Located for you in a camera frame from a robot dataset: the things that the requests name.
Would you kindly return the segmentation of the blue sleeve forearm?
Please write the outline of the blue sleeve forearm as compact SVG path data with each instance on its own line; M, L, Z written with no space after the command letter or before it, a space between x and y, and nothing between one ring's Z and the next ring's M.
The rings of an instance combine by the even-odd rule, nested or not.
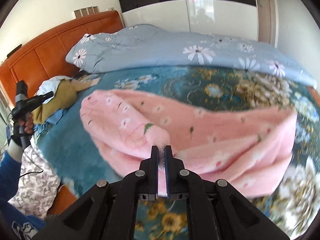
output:
M46 226L44 220L26 216L9 203L18 191L23 148L14 140L9 143L1 161L1 213L19 239L32 239Z

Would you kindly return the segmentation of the person's left hand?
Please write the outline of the person's left hand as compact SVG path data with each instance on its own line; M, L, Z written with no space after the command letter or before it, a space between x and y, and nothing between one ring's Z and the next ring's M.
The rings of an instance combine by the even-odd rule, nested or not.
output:
M23 118L20 118L18 120L19 126L24 127L24 132L28 135L33 134L33 127L34 127L34 121L33 121L33 115L32 113L29 113L27 116L24 116Z

